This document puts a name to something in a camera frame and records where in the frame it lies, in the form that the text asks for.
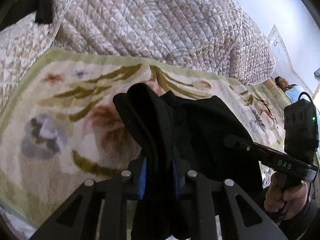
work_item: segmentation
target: hand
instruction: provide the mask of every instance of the hand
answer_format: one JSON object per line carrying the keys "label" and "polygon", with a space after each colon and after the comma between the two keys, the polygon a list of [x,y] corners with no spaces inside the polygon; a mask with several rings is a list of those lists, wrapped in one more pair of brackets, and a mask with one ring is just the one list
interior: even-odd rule
{"label": "hand", "polygon": [[291,187],[282,193],[277,184],[278,173],[274,173],[271,177],[271,185],[266,193],[264,208],[267,212],[275,213],[283,208],[284,201],[292,200],[283,220],[291,219],[298,214],[306,204],[308,198],[308,185],[305,182],[301,182],[298,186]]}

